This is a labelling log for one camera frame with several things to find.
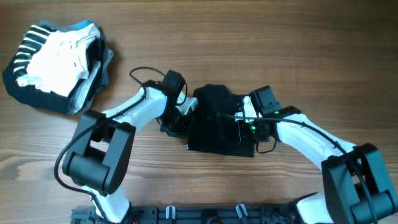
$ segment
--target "pile of clothes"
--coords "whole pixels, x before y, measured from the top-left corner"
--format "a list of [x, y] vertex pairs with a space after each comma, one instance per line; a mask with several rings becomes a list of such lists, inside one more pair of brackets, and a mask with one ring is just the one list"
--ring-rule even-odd
[[68, 115], [88, 109], [94, 95], [109, 85], [113, 52], [105, 42], [91, 21], [32, 25], [2, 73], [8, 94], [23, 104]]

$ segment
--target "robotic arm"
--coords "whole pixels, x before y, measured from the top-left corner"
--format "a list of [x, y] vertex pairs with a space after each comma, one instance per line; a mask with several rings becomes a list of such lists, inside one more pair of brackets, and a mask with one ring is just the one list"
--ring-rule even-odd
[[[149, 121], [160, 118], [161, 131], [169, 136], [189, 137], [190, 126], [201, 101], [185, 96], [182, 93], [184, 84], [181, 74], [169, 71], [162, 82], [149, 80], [143, 83], [138, 94], [122, 105], [103, 113], [87, 111], [82, 115], [75, 136], [94, 124], [101, 125], [84, 134], [72, 145], [65, 156], [62, 169], [75, 184], [95, 194], [96, 215], [86, 214], [85, 217], [91, 217], [91, 220], [87, 219], [87, 223], [155, 224], [165, 220], [169, 220], [169, 223], [221, 223], [222, 217], [218, 217], [217, 208], [210, 211], [204, 209], [201, 212], [201, 221], [200, 218], [199, 221], [193, 221], [192, 218], [184, 219], [190, 220], [189, 222], [179, 221], [179, 213], [183, 210], [176, 211], [175, 207], [153, 209], [151, 217], [140, 217], [136, 212], [138, 208], [133, 207], [123, 195], [121, 182], [126, 175], [135, 132]], [[368, 143], [356, 146], [338, 139], [313, 124], [297, 108], [282, 108], [269, 86], [242, 96], [242, 102], [243, 109], [234, 115], [215, 112], [217, 118], [233, 119], [236, 123], [238, 144], [258, 144], [269, 141], [269, 136], [272, 136], [276, 141], [299, 150], [323, 174], [325, 195], [315, 194], [300, 198], [293, 205], [289, 204], [287, 216], [290, 218], [280, 218], [273, 222], [274, 218], [268, 220], [260, 215], [261, 223], [268, 220], [267, 223], [365, 224], [372, 223], [374, 217], [379, 220], [398, 211], [394, 187], [381, 154], [373, 145]], [[137, 105], [123, 115], [112, 120], [107, 119], [134, 103]], [[103, 152], [91, 147], [91, 140], [108, 142], [108, 150]], [[366, 181], [354, 184], [351, 176], [358, 172], [360, 176], [366, 177]], [[253, 210], [257, 209], [264, 214], [268, 208], [259, 207]], [[257, 223], [257, 219], [251, 217], [248, 210], [244, 205], [233, 209], [239, 222]], [[79, 218], [79, 212], [85, 213], [75, 210], [71, 223], [77, 220], [82, 222], [84, 218]]]

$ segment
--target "wooden table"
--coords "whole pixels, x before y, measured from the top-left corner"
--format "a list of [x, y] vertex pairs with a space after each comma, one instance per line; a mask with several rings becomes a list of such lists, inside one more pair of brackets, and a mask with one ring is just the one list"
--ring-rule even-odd
[[[398, 188], [397, 4], [10, 2], [25, 4], [0, 5], [2, 70], [39, 19], [63, 26], [91, 19], [116, 52], [110, 86], [96, 96], [94, 110], [135, 95], [138, 85], [128, 72], [143, 65], [182, 73], [189, 94], [207, 83], [238, 94], [270, 85], [284, 106], [300, 108], [332, 134], [378, 146]], [[162, 78], [150, 71], [137, 76]], [[92, 205], [88, 196], [63, 189], [52, 173], [79, 117], [22, 105], [1, 83], [0, 223], [68, 223], [71, 209]], [[255, 158], [192, 152], [159, 132], [156, 122], [137, 133], [123, 186], [133, 205], [158, 206], [277, 203], [323, 192], [321, 172], [289, 146]], [[381, 223], [397, 222], [393, 216]]]

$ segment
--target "white cloth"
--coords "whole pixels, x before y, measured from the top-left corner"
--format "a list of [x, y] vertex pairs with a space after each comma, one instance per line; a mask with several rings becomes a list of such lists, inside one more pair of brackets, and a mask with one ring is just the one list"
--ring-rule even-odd
[[79, 79], [88, 78], [86, 50], [98, 37], [100, 31], [94, 24], [76, 31], [51, 33], [30, 60], [27, 74], [17, 78], [18, 85], [35, 85], [46, 93], [68, 96]]

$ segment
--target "cable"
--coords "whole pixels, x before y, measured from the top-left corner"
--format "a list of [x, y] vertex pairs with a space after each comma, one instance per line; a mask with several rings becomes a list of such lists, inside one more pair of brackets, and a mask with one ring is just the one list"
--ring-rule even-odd
[[184, 98], [184, 100], [182, 101], [182, 103], [177, 103], [177, 104], [175, 104], [176, 106], [181, 106], [181, 105], [183, 105], [184, 103], [185, 103], [185, 100], [187, 100], [187, 96], [188, 96], [188, 85], [187, 85], [187, 83], [185, 83], [185, 98]]
[[366, 196], [366, 200], [368, 201], [368, 205], [369, 205], [369, 209], [371, 211], [371, 216], [372, 216], [372, 219], [373, 219], [373, 223], [374, 224], [378, 224], [376, 212], [375, 212], [374, 205], [373, 205], [372, 199], [371, 199], [371, 194], [369, 193], [369, 189], [366, 186], [365, 180], [363, 179], [363, 177], [361, 175], [361, 171], [354, 164], [354, 162], [350, 158], [348, 158], [347, 152], [340, 146], [340, 144], [337, 141], [332, 140], [332, 138], [330, 138], [325, 133], [321, 132], [320, 130], [318, 130], [317, 128], [314, 128], [311, 125], [308, 125], [308, 124], [306, 124], [304, 122], [295, 121], [295, 120], [292, 120], [292, 119], [283, 119], [283, 118], [250, 118], [250, 117], [242, 117], [242, 116], [233, 116], [233, 115], [224, 114], [224, 113], [218, 113], [218, 114], [220, 114], [222, 116], [225, 116], [225, 117], [228, 117], [228, 118], [268, 120], [268, 121], [284, 121], [284, 122], [299, 124], [299, 125], [301, 125], [303, 127], [311, 129], [312, 131], [315, 131], [316, 133], [318, 133], [319, 135], [324, 137], [326, 140], [330, 141], [332, 143], [332, 145], [334, 145], [337, 149], [339, 149], [341, 151], [341, 153], [343, 153], [343, 155], [346, 157], [349, 165], [351, 166], [351, 168], [353, 168], [354, 173], [358, 176], [358, 179], [359, 179], [359, 181], [360, 181], [360, 183], [362, 185], [362, 188], [364, 190], [364, 193], [365, 193], [365, 196]]
[[102, 120], [102, 121], [98, 121], [97, 123], [91, 125], [90, 127], [86, 128], [84, 131], [82, 131], [80, 134], [78, 134], [77, 136], [73, 137], [72, 140], [62, 149], [61, 153], [58, 155], [57, 160], [55, 161], [55, 165], [54, 165], [54, 177], [57, 180], [57, 182], [62, 186], [65, 187], [68, 190], [72, 190], [75, 192], [80, 192], [80, 193], [84, 193], [84, 194], [88, 194], [91, 196], [91, 198], [94, 200], [95, 205], [98, 207], [98, 210], [101, 212], [102, 217], [104, 218], [106, 223], [111, 224], [112, 222], [108, 220], [108, 218], [105, 215], [105, 212], [101, 206], [101, 204], [99, 203], [96, 195], [93, 192], [90, 192], [88, 190], [83, 190], [83, 189], [79, 189], [76, 187], [72, 187], [67, 185], [64, 181], [61, 180], [59, 173], [58, 173], [58, 168], [61, 162], [61, 159], [63, 157], [63, 155], [65, 155], [65, 153], [73, 146], [73, 144], [75, 144], [77, 142], [77, 140], [79, 140], [81, 137], [83, 137], [85, 134], [87, 134], [90, 131], [93, 131], [94, 129], [102, 126], [102, 124], [104, 124], [107, 121], [110, 121], [114, 118], [117, 118], [118, 116], [121, 116], [122, 114], [124, 114], [125, 112], [129, 111], [131, 108], [137, 106], [139, 103], [141, 103], [147, 96], [147, 90], [144, 87], [144, 85], [142, 84], [141, 81], [139, 81], [136, 77], [134, 77], [132, 75], [133, 72], [135, 72], [136, 70], [140, 70], [140, 69], [148, 69], [148, 70], [153, 70], [155, 72], [158, 72], [159, 74], [165, 76], [165, 74], [163, 72], [161, 72], [160, 70], [156, 69], [156, 68], [152, 68], [152, 67], [137, 67], [134, 68], [133, 70], [130, 71], [129, 75], [130, 77], [138, 82], [138, 84], [140, 84], [141, 88], [144, 90], [144, 94], [142, 94], [142, 97], [136, 101], [135, 103], [133, 103], [132, 105], [128, 106], [127, 108], [121, 110], [120, 112], [117, 112], [116, 114]]

